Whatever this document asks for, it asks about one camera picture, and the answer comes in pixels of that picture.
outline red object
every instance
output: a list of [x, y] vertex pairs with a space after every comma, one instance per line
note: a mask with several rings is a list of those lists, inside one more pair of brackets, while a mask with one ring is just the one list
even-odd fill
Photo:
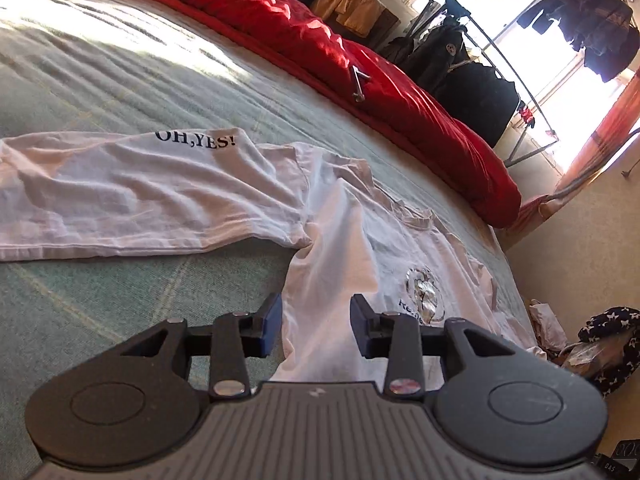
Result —
[[[520, 193], [502, 161], [401, 70], [344, 40], [297, 0], [157, 0], [304, 81], [426, 164], [488, 224], [518, 215]], [[356, 104], [349, 67], [371, 76]]]
[[527, 105], [524, 105], [522, 108], [520, 108], [518, 112], [520, 113], [520, 116], [522, 117], [522, 120], [525, 122], [525, 124], [531, 124], [535, 121], [535, 118], [533, 117], [533, 114], [531, 113], [531, 110]]

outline bed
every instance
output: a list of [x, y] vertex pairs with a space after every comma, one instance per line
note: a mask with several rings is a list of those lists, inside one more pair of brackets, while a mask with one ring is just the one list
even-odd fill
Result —
[[[152, 0], [0, 0], [0, 136], [238, 126], [255, 142], [302, 140], [365, 158], [391, 193], [431, 208], [488, 267], [497, 306], [531, 331], [492, 229], [427, 167], [308, 85]], [[208, 254], [0, 264], [0, 477], [38, 463], [22, 423], [30, 393], [167, 317], [206, 324], [253, 310], [293, 250], [245, 240]], [[249, 362], [253, 382], [280, 350]], [[206, 362], [190, 380], [206, 384]]]

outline window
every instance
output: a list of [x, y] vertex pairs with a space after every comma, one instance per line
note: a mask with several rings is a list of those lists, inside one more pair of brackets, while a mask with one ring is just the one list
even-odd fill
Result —
[[[428, 1], [413, 0], [412, 7], [419, 12]], [[471, 11], [473, 19], [494, 40], [541, 104], [560, 139], [547, 153], [560, 170], [566, 170], [622, 92], [628, 74], [623, 73], [605, 84], [600, 76], [582, 65], [582, 54], [574, 51], [564, 40], [557, 24], [539, 34], [530, 27], [521, 28], [514, 23], [518, 15], [536, 0], [458, 1]], [[521, 99], [530, 102], [525, 89], [494, 47], [473, 24], [469, 23], [467, 28], [471, 38], [504, 77], [515, 81]], [[470, 42], [465, 41], [467, 47], [471, 47]], [[548, 127], [540, 113], [535, 112], [534, 116], [536, 127], [529, 133], [535, 142], [544, 146], [552, 138], [546, 134]]]

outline circular pad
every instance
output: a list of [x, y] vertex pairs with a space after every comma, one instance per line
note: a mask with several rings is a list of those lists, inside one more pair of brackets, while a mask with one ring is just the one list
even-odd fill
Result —
[[516, 424], [544, 424], [558, 416], [562, 399], [546, 386], [508, 383], [491, 391], [489, 406], [496, 415]]
[[440, 389], [434, 415], [459, 446], [496, 466], [565, 466], [594, 451], [607, 423], [602, 396], [550, 363], [470, 359]]
[[103, 383], [88, 386], [71, 400], [74, 415], [98, 426], [119, 424], [136, 416], [145, 405], [145, 394], [124, 383]]

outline orange curtain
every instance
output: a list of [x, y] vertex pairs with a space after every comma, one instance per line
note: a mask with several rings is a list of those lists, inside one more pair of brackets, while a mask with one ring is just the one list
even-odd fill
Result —
[[537, 196], [520, 207], [513, 225], [497, 233], [504, 250], [560, 211], [602, 172], [622, 146], [635, 134], [629, 132], [640, 119], [640, 70], [620, 94], [606, 117], [591, 134], [552, 194]]

